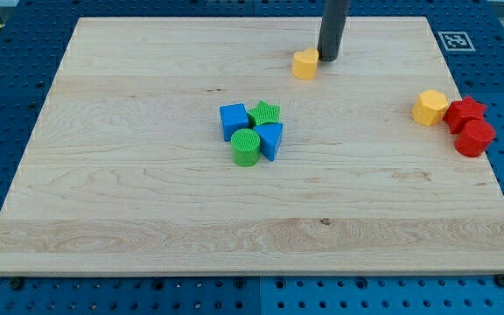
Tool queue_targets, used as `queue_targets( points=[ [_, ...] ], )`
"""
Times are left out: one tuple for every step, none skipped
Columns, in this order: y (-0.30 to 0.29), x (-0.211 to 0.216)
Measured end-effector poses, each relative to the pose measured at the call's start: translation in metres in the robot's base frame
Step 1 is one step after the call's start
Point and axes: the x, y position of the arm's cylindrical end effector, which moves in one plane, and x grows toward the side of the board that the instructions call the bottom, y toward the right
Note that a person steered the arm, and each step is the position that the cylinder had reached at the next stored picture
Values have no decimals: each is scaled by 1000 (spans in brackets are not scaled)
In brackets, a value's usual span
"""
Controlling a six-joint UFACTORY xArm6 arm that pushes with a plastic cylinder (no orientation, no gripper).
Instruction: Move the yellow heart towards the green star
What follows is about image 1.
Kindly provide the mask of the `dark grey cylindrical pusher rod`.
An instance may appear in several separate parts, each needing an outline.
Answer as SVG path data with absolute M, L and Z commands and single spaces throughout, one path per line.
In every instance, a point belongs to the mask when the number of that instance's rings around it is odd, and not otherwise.
M 322 62 L 338 58 L 347 21 L 350 0 L 326 0 L 318 34 L 318 53 Z

